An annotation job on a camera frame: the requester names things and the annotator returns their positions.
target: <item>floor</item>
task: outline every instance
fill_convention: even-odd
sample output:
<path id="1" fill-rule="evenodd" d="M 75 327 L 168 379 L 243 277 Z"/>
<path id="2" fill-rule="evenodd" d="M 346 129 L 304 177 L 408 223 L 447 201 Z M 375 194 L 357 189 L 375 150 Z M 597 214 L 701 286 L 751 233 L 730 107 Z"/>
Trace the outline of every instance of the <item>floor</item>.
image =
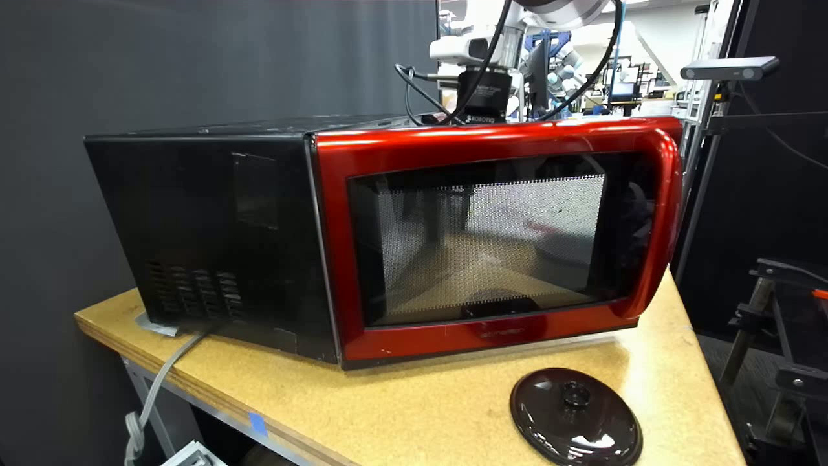
<path id="1" fill-rule="evenodd" d="M 721 339 L 709 339 L 709 336 L 698 336 L 698 341 L 701 341 L 701 352 L 707 358 L 709 371 L 720 380 L 723 363 L 726 363 L 726 352 L 732 345 L 721 341 Z M 740 437 L 751 466 L 787 466 L 787 463 L 808 466 L 808 463 L 815 463 L 808 454 L 779 455 L 779 454 L 767 454 L 767 450 L 744 447 L 744 425 L 751 422 L 751 425 L 760 427 L 764 420 L 767 420 L 767 411 L 775 398 L 773 379 L 775 379 L 779 366 L 780 366 L 779 354 L 751 349 L 736 380 L 732 383 L 732 388 L 723 396 L 723 410 L 730 415 L 732 431 Z"/>

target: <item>microwave window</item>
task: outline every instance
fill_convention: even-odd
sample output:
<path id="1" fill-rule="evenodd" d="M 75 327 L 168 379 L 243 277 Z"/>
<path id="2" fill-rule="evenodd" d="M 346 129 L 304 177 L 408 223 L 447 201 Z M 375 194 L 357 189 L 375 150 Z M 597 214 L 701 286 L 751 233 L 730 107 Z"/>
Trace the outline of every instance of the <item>microwave window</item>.
<path id="1" fill-rule="evenodd" d="M 595 247 L 601 218 L 619 204 L 606 201 L 610 181 L 610 170 L 585 157 L 357 181 L 368 324 L 485 318 L 606 297 L 595 275 L 612 264 Z"/>

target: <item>table surface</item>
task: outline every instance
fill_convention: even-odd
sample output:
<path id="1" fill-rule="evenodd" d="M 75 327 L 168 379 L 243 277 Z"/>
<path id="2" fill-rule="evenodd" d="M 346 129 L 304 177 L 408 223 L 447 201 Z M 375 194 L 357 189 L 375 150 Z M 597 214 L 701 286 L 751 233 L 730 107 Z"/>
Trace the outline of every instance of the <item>table surface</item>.
<path id="1" fill-rule="evenodd" d="M 128 291 L 75 318 L 88 336 L 155 372 L 181 336 L 146 334 L 139 313 Z M 626 332 L 352 372 L 207 336 L 168 383 L 318 463 L 500 466 L 546 463 L 510 418 L 513 385 L 538 367 L 576 367 L 615 388 L 643 431 L 638 463 L 744 463 L 669 275 Z"/>

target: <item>microwave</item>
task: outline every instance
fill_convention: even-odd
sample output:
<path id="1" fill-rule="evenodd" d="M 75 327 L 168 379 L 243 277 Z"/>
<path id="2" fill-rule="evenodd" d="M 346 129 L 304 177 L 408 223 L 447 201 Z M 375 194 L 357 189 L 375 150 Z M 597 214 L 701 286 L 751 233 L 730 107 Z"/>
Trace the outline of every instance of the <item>microwave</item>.
<path id="1" fill-rule="evenodd" d="M 89 135 L 153 324 L 360 367 L 634 327 L 676 119 Z"/>

